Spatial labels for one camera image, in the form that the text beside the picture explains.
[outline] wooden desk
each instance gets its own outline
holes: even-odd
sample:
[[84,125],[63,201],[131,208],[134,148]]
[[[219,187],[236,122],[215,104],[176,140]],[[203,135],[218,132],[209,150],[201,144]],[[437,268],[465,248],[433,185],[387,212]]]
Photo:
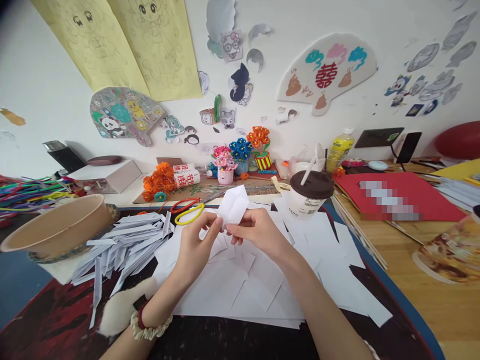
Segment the wooden desk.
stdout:
[[[416,164],[405,170],[434,171]],[[361,227],[388,265],[388,276],[428,324],[447,359],[477,360],[480,356],[480,282],[445,284],[430,277],[412,260],[419,244],[383,221],[362,221],[359,211],[343,196],[338,199]],[[400,225],[427,243],[454,222],[401,221]]]

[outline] hand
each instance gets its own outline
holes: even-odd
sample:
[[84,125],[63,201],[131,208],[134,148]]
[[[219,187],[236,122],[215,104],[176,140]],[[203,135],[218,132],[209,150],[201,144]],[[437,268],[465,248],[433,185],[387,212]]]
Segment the hand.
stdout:
[[[212,245],[222,229],[223,220],[213,212],[204,211],[181,232],[180,252],[176,261],[176,273],[193,283],[209,261]],[[199,233],[208,230],[200,240]]]
[[242,245],[244,239],[250,240],[269,257],[292,247],[264,208],[245,211],[240,225],[227,224],[226,230],[233,235],[232,244]]

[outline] scissors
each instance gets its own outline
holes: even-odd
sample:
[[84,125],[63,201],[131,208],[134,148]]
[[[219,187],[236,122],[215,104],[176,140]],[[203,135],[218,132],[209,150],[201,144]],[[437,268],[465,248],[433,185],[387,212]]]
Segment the scissors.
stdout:
[[[200,200],[199,197],[191,197],[191,198],[183,199],[183,200],[180,200],[180,201],[176,202],[175,205],[173,205],[170,209],[170,212],[172,214],[181,213],[181,212],[187,210],[189,207],[193,206],[196,203],[200,203],[200,205],[192,207],[190,210],[187,210],[184,213],[181,213],[180,215],[178,215],[175,218],[175,224],[177,224],[177,225],[188,225],[190,223],[193,223],[195,221],[195,219],[198,218],[200,216],[200,214],[202,213],[202,211],[204,210],[206,203],[208,203],[209,201],[212,201],[213,199],[216,199],[216,198],[222,196],[224,193],[225,193],[225,191],[220,191],[220,192],[217,192],[217,193],[215,193],[215,194],[213,194],[213,195],[211,195],[207,198],[204,198],[202,200]],[[192,200],[192,202],[185,205],[184,207],[181,207],[179,209],[175,209],[179,204],[187,202],[189,200]],[[198,214],[193,219],[191,219],[189,221],[180,222],[180,219],[183,216],[185,216],[187,214],[190,214],[190,213],[192,213],[192,212],[194,212],[195,210],[198,210],[198,209],[200,209],[200,211],[198,212]]]

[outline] yellow poster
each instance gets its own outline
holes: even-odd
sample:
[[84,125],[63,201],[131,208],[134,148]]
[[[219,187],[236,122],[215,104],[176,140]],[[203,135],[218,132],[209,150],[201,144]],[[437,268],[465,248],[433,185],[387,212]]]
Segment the yellow poster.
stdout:
[[183,0],[107,0],[156,100],[201,98]]

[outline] brown paper bowl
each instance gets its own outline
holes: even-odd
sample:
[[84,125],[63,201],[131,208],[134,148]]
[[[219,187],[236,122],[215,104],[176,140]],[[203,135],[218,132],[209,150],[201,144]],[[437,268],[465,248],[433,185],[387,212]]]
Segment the brown paper bowl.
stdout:
[[55,257],[90,240],[111,221],[103,195],[80,197],[19,227],[2,242],[0,250],[26,250]]

